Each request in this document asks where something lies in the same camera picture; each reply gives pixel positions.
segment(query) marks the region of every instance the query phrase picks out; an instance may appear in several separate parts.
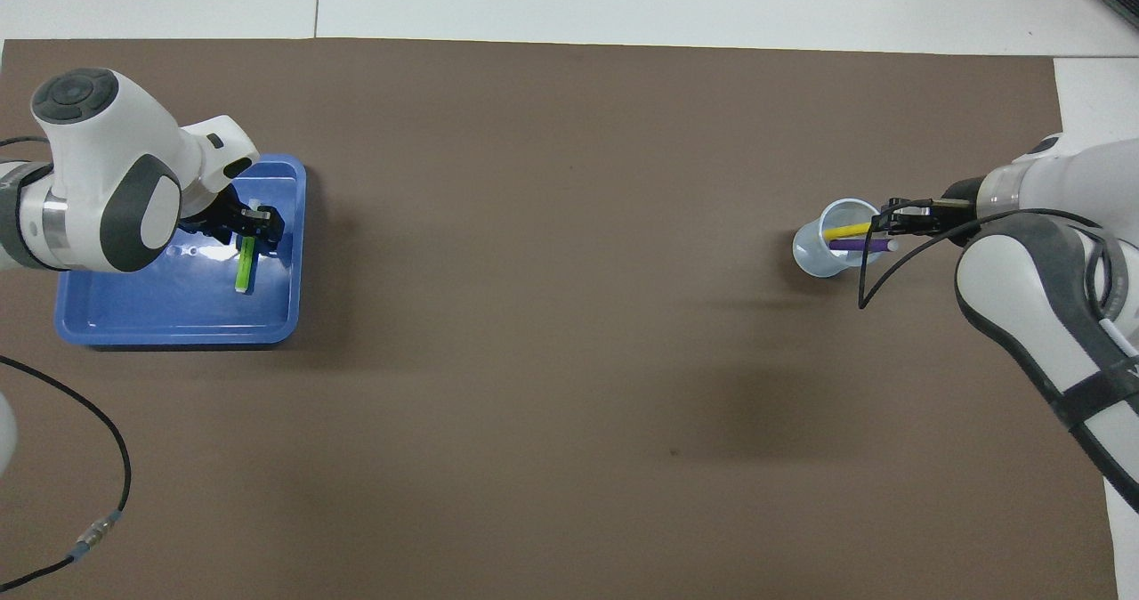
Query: black velcro strap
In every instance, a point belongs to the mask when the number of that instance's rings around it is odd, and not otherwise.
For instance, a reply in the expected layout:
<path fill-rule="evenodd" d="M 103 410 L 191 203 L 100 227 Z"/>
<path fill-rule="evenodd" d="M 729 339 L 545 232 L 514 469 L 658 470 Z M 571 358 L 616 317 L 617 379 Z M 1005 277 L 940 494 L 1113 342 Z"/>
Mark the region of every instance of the black velcro strap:
<path fill-rule="evenodd" d="M 1100 410 L 1134 394 L 1139 394 L 1139 357 L 1126 357 L 1095 376 L 1083 378 L 1048 404 L 1060 418 L 1064 428 L 1071 430 Z"/>
<path fill-rule="evenodd" d="M 51 173 L 51 165 L 41 162 L 30 162 L 18 165 L 0 179 L 0 247 L 21 266 L 48 268 L 32 255 L 23 236 L 19 235 L 19 195 L 24 186 L 36 182 L 44 174 Z"/>

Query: blue tray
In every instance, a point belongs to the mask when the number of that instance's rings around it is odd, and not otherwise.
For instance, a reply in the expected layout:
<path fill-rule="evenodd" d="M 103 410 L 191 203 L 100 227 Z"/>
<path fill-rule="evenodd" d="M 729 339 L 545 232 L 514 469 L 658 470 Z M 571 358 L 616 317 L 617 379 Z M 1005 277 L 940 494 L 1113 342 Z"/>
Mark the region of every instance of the blue tray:
<path fill-rule="evenodd" d="M 277 250 L 261 250 L 253 290 L 233 290 L 237 247 L 174 231 L 142 271 L 60 272 L 56 331 L 77 345 L 272 345 L 296 329 L 304 240 L 304 165 L 262 155 L 235 179 L 241 202 L 276 206 L 285 220 Z"/>

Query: cable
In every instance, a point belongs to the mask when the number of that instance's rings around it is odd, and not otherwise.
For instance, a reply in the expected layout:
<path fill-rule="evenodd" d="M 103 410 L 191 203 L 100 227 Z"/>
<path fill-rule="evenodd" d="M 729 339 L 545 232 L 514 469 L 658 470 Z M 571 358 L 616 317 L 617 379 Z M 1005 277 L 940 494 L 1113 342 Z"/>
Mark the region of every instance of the cable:
<path fill-rule="evenodd" d="M 932 199 L 918 199 L 918 202 L 932 202 Z M 911 202 L 904 204 L 898 204 L 898 206 L 887 207 L 887 209 L 884 211 L 883 214 L 875 215 L 875 217 L 871 220 L 870 231 L 867 232 L 867 239 L 870 239 L 870 235 L 875 230 L 875 228 L 879 225 L 880 219 L 885 217 L 885 215 L 887 214 L 892 214 L 892 212 L 894 211 L 902 209 L 902 207 L 911 206 L 912 204 L 913 203 Z M 870 304 L 870 299 L 874 299 L 876 293 L 878 293 L 879 288 L 882 288 L 882 285 L 886 283 L 886 280 L 890 279 L 890 277 L 893 276 L 899 268 L 902 268 L 903 263 L 909 262 L 909 260 L 913 260 L 916 255 L 919 255 L 920 252 L 926 250 L 926 248 L 934 246 L 934 244 L 936 243 L 943 243 L 943 240 L 945 239 L 956 238 L 956 236 L 958 235 L 964 235 L 964 232 L 972 231 L 974 230 L 974 228 L 984 225 L 984 223 L 995 222 L 995 220 L 998 219 L 1005 219 L 1008 217 L 1008 215 L 1017 214 L 1018 212 L 1031 212 L 1031 214 L 1049 214 L 1054 215 L 1054 217 L 1070 219 L 1072 220 L 1072 222 L 1082 223 L 1082 225 L 1085 227 L 1100 228 L 1098 223 L 1091 222 L 1090 219 L 1081 217 L 1081 215 L 1077 214 L 1071 214 L 1071 212 L 1054 211 L 1054 209 L 1005 211 L 1005 212 L 999 212 L 999 214 L 989 215 L 989 217 L 974 219 L 972 220 L 972 222 L 961 223 L 961 225 L 959 227 L 953 227 L 950 228 L 950 230 L 948 231 L 941 232 L 940 235 L 935 235 L 934 238 L 928 240 L 928 243 L 924 243 L 921 246 L 913 248 L 913 250 L 907 252 L 907 254 L 901 256 L 899 261 L 893 264 L 893 266 L 887 268 L 886 272 L 883 272 L 883 274 L 878 277 L 878 281 L 875 282 L 874 287 L 870 287 L 869 291 L 865 290 L 867 255 L 862 255 L 862 264 L 859 264 L 858 307 L 866 309 L 867 304 Z"/>
<path fill-rule="evenodd" d="M 9 137 L 7 139 L 0 139 L 0 149 L 3 149 L 8 145 L 19 145 L 21 141 L 41 141 L 48 145 L 48 138 L 40 137 L 39 134 L 22 134 L 21 137 Z"/>
<path fill-rule="evenodd" d="M 44 384 L 54 386 L 56 389 L 60 389 L 60 392 L 67 394 L 67 396 L 75 402 L 80 402 L 84 409 L 93 413 L 95 417 L 97 417 L 99 421 L 101 421 L 107 429 L 110 430 L 110 435 L 114 436 L 115 443 L 118 445 L 118 453 L 123 460 L 123 490 L 122 494 L 118 495 L 118 506 L 115 510 L 110 515 L 106 516 L 106 518 L 98 519 L 93 525 L 91 525 L 91 527 L 77 540 L 75 548 L 73 548 L 63 560 L 51 566 L 36 569 L 14 581 L 0 584 L 0 593 L 3 593 L 5 591 L 26 584 L 38 577 L 58 572 L 59 569 L 74 562 L 74 560 L 82 558 L 82 556 L 84 556 L 91 546 L 97 544 L 106 535 L 106 532 L 110 531 L 110 527 L 118 519 L 118 515 L 121 515 L 123 509 L 126 508 L 126 499 L 130 498 L 131 494 L 131 457 L 126 452 L 126 442 L 123 441 L 123 435 L 118 431 L 118 427 L 115 426 L 114 421 L 112 421 L 110 418 L 101 411 L 101 409 L 95 405 L 93 402 L 81 396 L 81 394 L 75 393 L 75 391 L 68 385 L 65 385 L 60 380 L 56 380 L 56 378 L 42 372 L 42 370 L 33 369 L 31 365 L 24 364 L 23 361 L 16 361 L 13 360 L 13 357 L 0 355 L 0 364 L 10 365 L 13 369 L 21 370 L 21 372 L 27 373 L 27 376 L 32 376 L 33 378 L 36 378 L 36 380 L 44 381 Z"/>

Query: brown mat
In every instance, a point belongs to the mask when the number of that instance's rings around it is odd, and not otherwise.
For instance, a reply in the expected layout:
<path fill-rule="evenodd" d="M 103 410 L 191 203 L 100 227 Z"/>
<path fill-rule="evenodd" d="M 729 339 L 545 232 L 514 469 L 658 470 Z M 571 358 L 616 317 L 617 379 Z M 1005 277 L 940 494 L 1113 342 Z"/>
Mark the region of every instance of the brown mat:
<path fill-rule="evenodd" d="M 306 276 L 296 335 L 245 353 L 71 347 L 54 277 L 0 276 L 0 350 L 106 406 L 137 475 L 22 598 L 1114 598 L 1101 479 L 960 317 L 956 248 L 866 312 L 789 250 L 830 199 L 1059 129 L 1050 60 L 9 41 L 0 137 L 81 65 L 303 159 Z M 82 410 L 0 384 L 9 577 L 120 474 Z"/>

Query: cup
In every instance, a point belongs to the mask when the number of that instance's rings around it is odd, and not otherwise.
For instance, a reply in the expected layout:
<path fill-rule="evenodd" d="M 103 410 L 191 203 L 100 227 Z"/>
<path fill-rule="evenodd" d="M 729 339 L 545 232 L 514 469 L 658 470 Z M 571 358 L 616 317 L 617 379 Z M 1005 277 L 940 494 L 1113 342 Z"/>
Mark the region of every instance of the cup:
<path fill-rule="evenodd" d="M 809 276 L 834 277 L 845 268 L 857 268 L 862 264 L 862 250 L 830 250 L 822 231 L 828 228 L 851 227 L 853 223 L 870 222 L 878 209 L 872 204 L 857 198 L 844 198 L 831 202 L 822 209 L 822 214 L 813 222 L 805 223 L 797 232 L 792 244 L 792 252 L 798 268 Z M 878 255 L 867 256 L 867 263 L 874 263 Z"/>

